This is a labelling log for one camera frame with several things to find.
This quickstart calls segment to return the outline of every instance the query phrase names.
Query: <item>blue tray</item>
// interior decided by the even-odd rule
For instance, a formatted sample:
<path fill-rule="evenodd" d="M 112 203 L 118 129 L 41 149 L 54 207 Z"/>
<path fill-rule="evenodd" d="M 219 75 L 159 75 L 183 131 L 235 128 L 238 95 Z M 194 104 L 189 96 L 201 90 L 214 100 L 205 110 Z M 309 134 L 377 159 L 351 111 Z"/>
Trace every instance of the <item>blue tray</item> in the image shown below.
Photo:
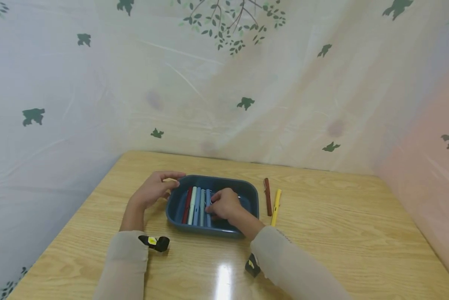
<path fill-rule="evenodd" d="M 242 238 L 243 234 L 226 220 L 212 221 L 211 227 L 182 224 L 183 213 L 186 206 L 186 196 L 189 187 L 210 189 L 211 195 L 224 188 L 231 188 L 238 194 L 241 206 L 256 218 L 259 218 L 259 201 L 256 188 L 249 182 L 219 177 L 188 175 L 180 179 L 180 186 L 171 192 L 166 207 L 166 216 L 171 224 L 179 230 L 190 233 L 209 234 L 213 236 Z"/>

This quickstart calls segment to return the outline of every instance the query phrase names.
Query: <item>white curtain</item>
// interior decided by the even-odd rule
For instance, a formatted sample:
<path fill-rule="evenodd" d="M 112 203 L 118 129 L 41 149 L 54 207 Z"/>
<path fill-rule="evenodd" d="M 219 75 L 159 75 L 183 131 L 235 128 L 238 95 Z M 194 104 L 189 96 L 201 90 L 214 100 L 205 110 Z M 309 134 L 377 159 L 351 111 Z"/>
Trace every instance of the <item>white curtain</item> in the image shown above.
<path fill-rule="evenodd" d="M 448 22 L 434 0 L 3 0 L 0 297 L 130 149 L 375 174 Z"/>

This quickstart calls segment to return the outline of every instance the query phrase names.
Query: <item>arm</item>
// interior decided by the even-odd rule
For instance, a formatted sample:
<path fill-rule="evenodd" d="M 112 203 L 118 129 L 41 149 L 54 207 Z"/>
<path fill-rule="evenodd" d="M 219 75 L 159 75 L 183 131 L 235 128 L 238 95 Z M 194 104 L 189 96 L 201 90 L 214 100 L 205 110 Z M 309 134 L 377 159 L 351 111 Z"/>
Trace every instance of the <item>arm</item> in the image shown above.
<path fill-rule="evenodd" d="M 158 198 L 168 198 L 167 190 L 180 184 L 184 173 L 155 172 L 134 193 L 126 206 L 120 231 L 113 237 L 108 248 L 105 267 L 96 287 L 94 300 L 142 300 L 145 290 L 145 273 L 148 263 L 148 246 L 138 237 L 144 235 L 143 217 L 146 208 Z"/>
<path fill-rule="evenodd" d="M 321 263 L 241 207 L 233 190 L 217 192 L 212 202 L 206 212 L 227 219 L 252 240 L 252 252 L 265 276 L 294 299 L 351 299 Z"/>

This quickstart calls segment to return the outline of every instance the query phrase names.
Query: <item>table surface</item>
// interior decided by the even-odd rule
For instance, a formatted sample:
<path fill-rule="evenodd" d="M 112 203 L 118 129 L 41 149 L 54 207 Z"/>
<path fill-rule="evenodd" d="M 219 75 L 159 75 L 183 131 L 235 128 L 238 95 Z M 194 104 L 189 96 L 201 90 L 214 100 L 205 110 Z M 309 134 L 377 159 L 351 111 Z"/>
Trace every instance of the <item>table surface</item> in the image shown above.
<path fill-rule="evenodd" d="M 155 170 L 249 181 L 265 224 L 268 177 L 272 201 L 282 189 L 276 227 L 355 299 L 449 299 L 448 272 L 377 177 L 139 151 L 117 161 L 10 299 L 91 299 L 127 200 Z M 165 206 L 160 199 L 145 215 L 148 234 L 171 239 L 167 255 L 149 252 L 146 299 L 289 298 L 262 273 L 244 271 L 248 240 L 178 231 Z"/>

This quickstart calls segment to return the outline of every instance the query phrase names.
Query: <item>sleeve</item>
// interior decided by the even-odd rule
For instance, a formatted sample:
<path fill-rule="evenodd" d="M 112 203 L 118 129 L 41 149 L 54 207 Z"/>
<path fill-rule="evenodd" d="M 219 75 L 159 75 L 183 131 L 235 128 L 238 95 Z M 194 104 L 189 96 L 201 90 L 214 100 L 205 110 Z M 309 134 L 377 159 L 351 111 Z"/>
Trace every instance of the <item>sleeve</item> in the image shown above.
<path fill-rule="evenodd" d="M 263 228 L 252 241 L 251 248 L 265 277 L 293 299 L 352 299 L 321 263 L 276 228 Z"/>
<path fill-rule="evenodd" d="M 93 300 L 143 300 L 148 246 L 138 237 L 144 234 L 121 231 L 113 237 Z"/>

